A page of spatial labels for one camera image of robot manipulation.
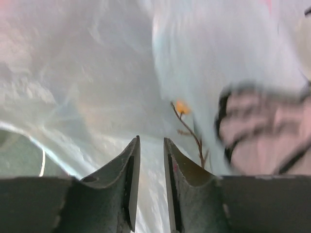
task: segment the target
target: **white string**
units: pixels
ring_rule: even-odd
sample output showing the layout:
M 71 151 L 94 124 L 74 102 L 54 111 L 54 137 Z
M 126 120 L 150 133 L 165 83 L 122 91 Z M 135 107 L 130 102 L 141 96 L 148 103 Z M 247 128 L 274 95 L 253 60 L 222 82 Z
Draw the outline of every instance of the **white string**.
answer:
M 45 168 L 45 151 L 42 150 L 42 165 L 41 165 L 41 170 L 40 170 L 39 177 L 43 176 L 44 168 Z

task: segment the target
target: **orange flower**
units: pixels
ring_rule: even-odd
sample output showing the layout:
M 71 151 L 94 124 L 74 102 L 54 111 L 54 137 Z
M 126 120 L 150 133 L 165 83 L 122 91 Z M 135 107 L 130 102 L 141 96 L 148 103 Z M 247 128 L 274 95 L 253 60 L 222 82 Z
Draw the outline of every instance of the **orange flower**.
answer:
M 176 101 L 176 111 L 184 115 L 187 115 L 191 112 L 190 108 L 184 102 L 179 100 Z

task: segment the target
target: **wrinkled plastic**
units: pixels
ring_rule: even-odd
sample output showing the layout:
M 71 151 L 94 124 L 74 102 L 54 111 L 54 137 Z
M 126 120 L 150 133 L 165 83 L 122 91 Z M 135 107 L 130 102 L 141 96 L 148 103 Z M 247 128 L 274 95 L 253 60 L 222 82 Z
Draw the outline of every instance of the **wrinkled plastic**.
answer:
M 310 41 L 308 22 L 296 26 L 311 1 L 294 2 L 278 1 L 272 14 L 244 0 L 0 1 L 0 127 L 78 178 L 139 134 L 136 230 L 168 232 L 163 137 L 199 163 L 170 101 L 191 107 L 213 173 L 231 173 L 213 129 L 219 92 L 242 80 L 296 91 L 300 64 L 310 73 L 298 43 Z

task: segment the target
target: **white plastic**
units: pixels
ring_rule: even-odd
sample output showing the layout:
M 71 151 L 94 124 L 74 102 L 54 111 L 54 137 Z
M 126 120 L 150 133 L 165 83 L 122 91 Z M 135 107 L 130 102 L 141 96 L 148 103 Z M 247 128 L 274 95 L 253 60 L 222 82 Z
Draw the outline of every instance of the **white plastic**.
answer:
M 163 137 L 199 163 L 170 101 L 188 103 L 213 173 L 228 174 L 213 131 L 220 91 L 243 80 L 306 84 L 300 70 L 308 75 L 311 58 L 293 38 L 308 44 L 309 28 L 295 27 L 311 0 L 273 6 L 272 14 L 262 0 L 2 0 L 0 127 L 30 137 L 78 178 L 140 135 L 136 229 L 169 232 Z

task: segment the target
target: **translucent plastic bag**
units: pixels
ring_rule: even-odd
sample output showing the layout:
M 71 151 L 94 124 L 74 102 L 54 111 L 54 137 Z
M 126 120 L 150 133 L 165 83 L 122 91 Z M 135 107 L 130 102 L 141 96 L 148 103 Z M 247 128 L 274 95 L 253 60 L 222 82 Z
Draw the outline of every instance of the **translucent plastic bag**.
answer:
M 78 178 L 139 134 L 136 230 L 168 232 L 163 137 L 199 163 L 170 101 L 189 104 L 212 172 L 229 174 L 213 130 L 219 92 L 244 79 L 305 84 L 296 44 L 270 16 L 267 5 L 244 0 L 1 1 L 0 127 L 26 135 Z M 295 23 L 275 18 L 295 34 Z

